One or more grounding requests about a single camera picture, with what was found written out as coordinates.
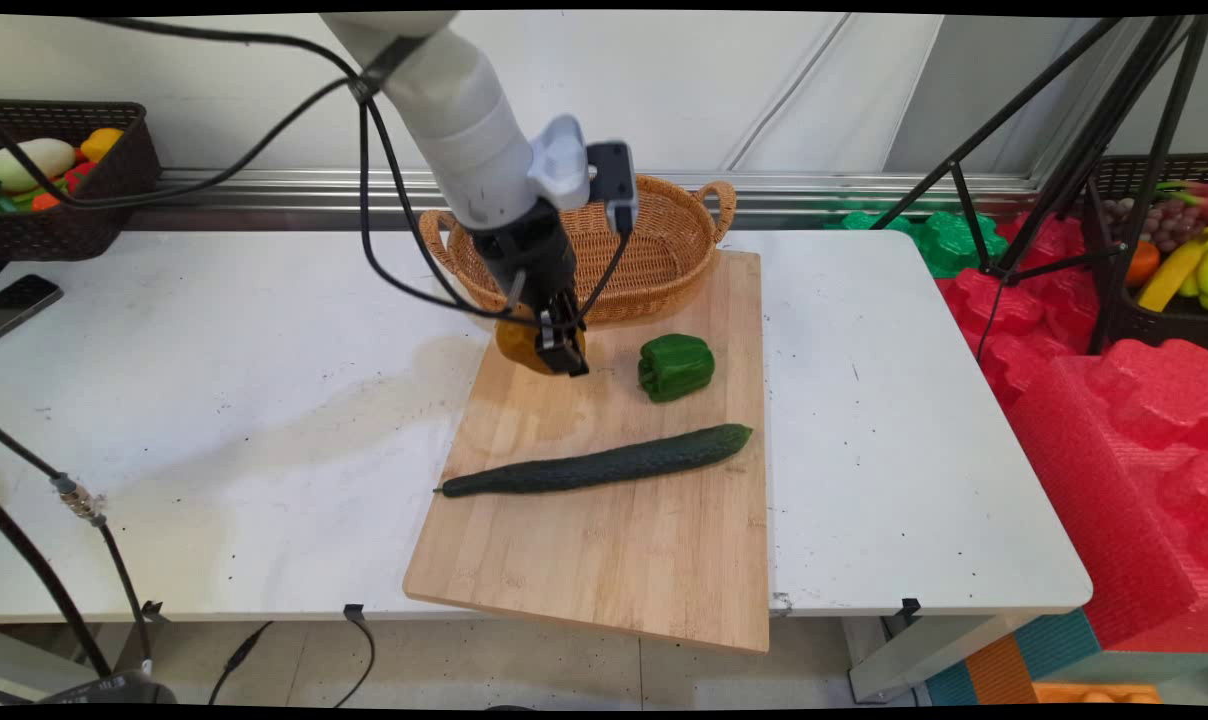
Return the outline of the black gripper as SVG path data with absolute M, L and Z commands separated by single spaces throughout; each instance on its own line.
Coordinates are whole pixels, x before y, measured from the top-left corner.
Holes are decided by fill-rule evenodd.
M 496 288 L 503 323 L 536 313 L 536 358 L 550 374 L 590 374 L 585 324 L 577 320 L 576 255 L 561 214 L 538 199 L 522 217 L 472 237 Z

